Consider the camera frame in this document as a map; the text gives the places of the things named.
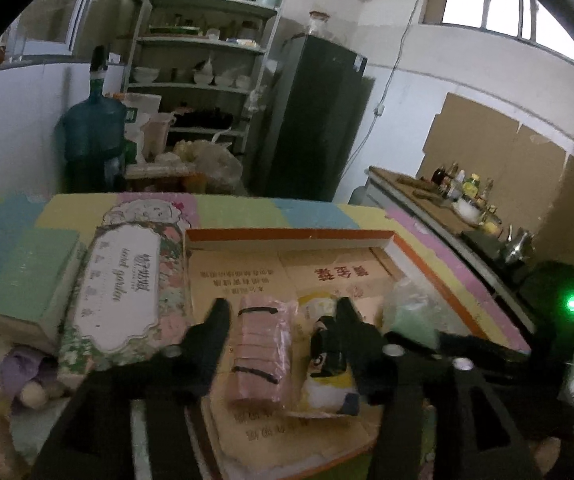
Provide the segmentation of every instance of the plastic bag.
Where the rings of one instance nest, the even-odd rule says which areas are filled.
[[[295,302],[249,294],[240,301],[227,380],[229,402],[284,409],[291,394],[291,319]]]
[[[209,187],[232,192],[240,182],[243,165],[224,146],[207,140],[192,142],[196,170],[207,177]]]
[[[428,348],[438,348],[436,330],[445,329],[440,307],[409,278],[400,280],[385,297],[382,331],[397,332]]]

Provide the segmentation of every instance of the cardboard sheet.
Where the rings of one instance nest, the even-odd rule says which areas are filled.
[[[417,176],[430,178],[440,165],[457,160],[466,176],[497,179],[509,158],[518,122],[492,108],[447,94],[425,142]]]
[[[370,249],[363,248],[280,253],[193,251],[189,259],[193,315],[196,322],[203,320],[214,298],[219,296],[227,298],[237,309],[242,295],[249,292],[270,294],[283,301],[328,294],[352,297],[363,317],[375,322],[383,296],[395,281],[390,273],[396,279],[403,276],[393,262],[388,267],[389,270],[385,269]],[[291,348],[292,402],[299,398],[305,378],[314,321],[305,319],[301,312],[295,319]],[[284,413],[228,405],[224,390],[232,352],[227,345],[209,400],[203,404],[212,432],[217,434],[217,443],[212,442],[219,445],[216,457],[222,453],[258,472],[302,462],[314,455],[335,460],[373,442],[381,416],[379,408],[361,407],[357,417],[302,420]]]
[[[302,420],[278,412],[236,410],[224,401],[228,374],[218,374],[209,395],[222,452],[252,470],[299,462],[313,454],[332,458],[368,446],[373,436],[360,417]]]
[[[565,158],[560,146],[520,127],[491,192],[491,203],[498,207],[504,225],[538,231],[556,198]]]

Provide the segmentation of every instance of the stuffed toy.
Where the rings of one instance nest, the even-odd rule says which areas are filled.
[[[44,407],[59,399],[65,388],[56,378],[56,360],[27,346],[13,346],[0,336],[0,399],[12,402],[17,411]]]
[[[65,394],[56,380],[56,361],[29,347],[13,346],[0,336],[0,478],[21,480],[30,470],[16,451],[10,430],[12,413],[43,410]]]

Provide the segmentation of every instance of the seasoning bottle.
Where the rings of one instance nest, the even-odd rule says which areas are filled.
[[[478,194],[478,187],[480,186],[480,176],[476,173],[472,173],[472,176],[469,177],[463,184],[462,184],[462,192],[465,193],[470,199],[475,200],[476,195]]]
[[[441,183],[443,182],[443,178],[445,178],[446,174],[447,173],[445,171],[445,167],[441,166],[436,171],[434,171],[434,174],[432,175],[432,182],[434,184],[436,184],[437,186],[440,186]]]
[[[458,175],[458,162],[453,161],[451,168],[449,168],[447,172],[447,176],[449,176],[449,178],[456,178],[456,175]]]
[[[465,180],[465,170],[461,170],[456,178],[453,178],[450,183],[447,198],[458,200],[462,196],[462,181]]]
[[[485,183],[485,187],[483,187],[483,191],[480,192],[478,198],[476,199],[476,203],[481,208],[485,208],[487,205],[488,200],[490,199],[491,189],[494,187],[494,179],[488,178],[487,182]]]
[[[485,211],[481,228],[488,235],[498,238],[503,232],[502,221],[496,214],[496,206],[490,205]]]

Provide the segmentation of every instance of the electrical wire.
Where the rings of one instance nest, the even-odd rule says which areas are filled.
[[[382,93],[381,100],[376,105],[376,108],[378,108],[381,105],[384,105],[385,98],[387,97],[387,92],[389,91],[389,86],[391,86],[391,82],[394,79],[394,73],[396,72],[398,65],[400,64],[400,59],[403,56],[403,47],[405,46],[405,38],[407,38],[407,34],[409,33],[412,22],[414,21],[414,15],[416,14],[416,10],[418,8],[419,3],[420,3],[420,0],[416,0],[416,3],[414,3],[414,8],[412,9],[411,14],[409,15],[409,20],[407,21],[407,27],[405,27],[405,30],[403,31],[403,35],[400,38],[400,46],[398,47],[398,56],[396,58],[396,61],[394,62],[394,67],[391,69],[391,73],[389,74],[389,79],[387,79],[387,84],[385,85],[385,89]],[[340,176],[341,180],[346,176],[347,172],[349,171],[350,166],[352,166],[352,164],[355,162],[356,157],[358,156],[358,153],[360,153],[360,151],[365,146],[367,139],[369,139],[369,136],[371,135],[371,132],[373,131],[373,128],[374,128],[374,126],[376,126],[376,122],[378,121],[378,119],[380,117],[381,116],[379,116],[376,113],[376,111],[374,111],[373,119],[371,121],[371,125],[369,126],[369,130],[367,130],[367,134],[365,136],[365,139],[362,140],[362,142],[358,145],[358,147],[353,151],[352,155],[350,155],[349,158],[347,159],[347,165],[345,166],[345,171],[343,171],[343,174]]]

